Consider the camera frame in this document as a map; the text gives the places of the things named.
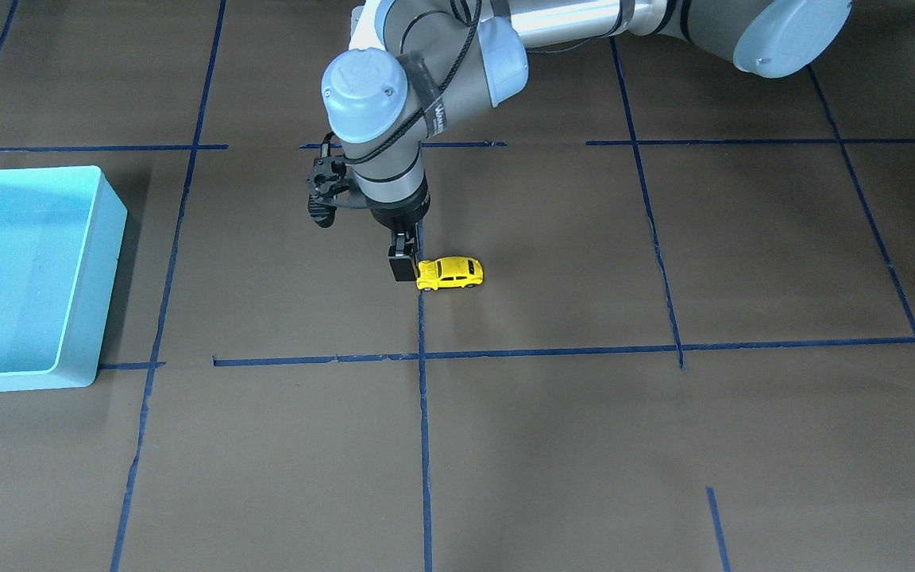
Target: round joint cover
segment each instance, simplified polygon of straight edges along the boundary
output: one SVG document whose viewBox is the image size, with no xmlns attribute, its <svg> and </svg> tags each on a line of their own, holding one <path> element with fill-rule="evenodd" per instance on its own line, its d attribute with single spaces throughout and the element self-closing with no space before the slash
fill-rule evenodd
<svg viewBox="0 0 915 572">
<path fill-rule="evenodd" d="M 407 77 L 384 50 L 349 50 L 323 72 L 322 91 L 330 127 L 342 141 L 360 144 L 384 134 L 400 116 Z"/>
<path fill-rule="evenodd" d="M 765 77 L 799 72 L 836 39 L 852 7 L 851 0 L 774 0 L 740 37 L 733 63 Z"/>
</svg>

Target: toy car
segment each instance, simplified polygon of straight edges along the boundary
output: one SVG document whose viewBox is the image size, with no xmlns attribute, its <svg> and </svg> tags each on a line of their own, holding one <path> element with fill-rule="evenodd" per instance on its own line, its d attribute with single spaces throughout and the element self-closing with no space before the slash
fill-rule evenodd
<svg viewBox="0 0 915 572">
<path fill-rule="evenodd" d="M 440 288 L 475 288 L 483 281 L 482 265 L 475 258 L 444 257 L 419 263 L 415 284 L 425 291 Z"/>
</svg>

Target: light blue joint cap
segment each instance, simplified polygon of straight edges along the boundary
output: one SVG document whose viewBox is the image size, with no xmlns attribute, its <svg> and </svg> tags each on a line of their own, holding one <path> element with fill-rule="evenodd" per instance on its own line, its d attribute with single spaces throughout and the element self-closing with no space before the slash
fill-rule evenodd
<svg viewBox="0 0 915 572">
<path fill-rule="evenodd" d="M 377 48 L 349 50 L 323 72 L 323 105 L 341 141 L 373 141 L 395 122 L 407 98 L 407 77 L 395 57 Z"/>
<path fill-rule="evenodd" d="M 763 77 L 783 77 L 813 62 L 839 35 L 850 0 L 774 0 L 747 27 L 733 64 Z"/>
<path fill-rule="evenodd" d="M 376 8 L 376 18 L 374 19 L 376 36 L 379 37 L 380 43 L 384 44 L 384 46 L 387 44 L 386 40 L 384 40 L 384 26 L 388 23 L 388 12 L 391 11 L 393 3 L 395 3 L 395 0 L 382 0 Z"/>
<path fill-rule="evenodd" d="M 493 107 L 527 85 L 527 53 L 511 21 L 502 17 L 479 23 L 479 46 Z"/>
</svg>

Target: light blue bin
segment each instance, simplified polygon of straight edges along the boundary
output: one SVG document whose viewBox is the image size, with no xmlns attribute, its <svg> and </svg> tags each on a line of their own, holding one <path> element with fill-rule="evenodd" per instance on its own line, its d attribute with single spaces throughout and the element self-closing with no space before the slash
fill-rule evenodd
<svg viewBox="0 0 915 572">
<path fill-rule="evenodd" d="M 125 221 L 98 167 L 0 170 L 0 391 L 94 381 Z"/>
</svg>

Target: yellow toy car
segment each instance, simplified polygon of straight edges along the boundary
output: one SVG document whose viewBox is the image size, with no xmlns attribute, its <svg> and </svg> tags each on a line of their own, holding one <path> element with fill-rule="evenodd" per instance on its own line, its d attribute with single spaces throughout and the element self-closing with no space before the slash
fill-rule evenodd
<svg viewBox="0 0 915 572">
<path fill-rule="evenodd" d="M 475 288 L 483 279 L 482 265 L 475 258 L 444 257 L 421 261 L 415 284 L 428 292 L 440 288 Z"/>
</svg>

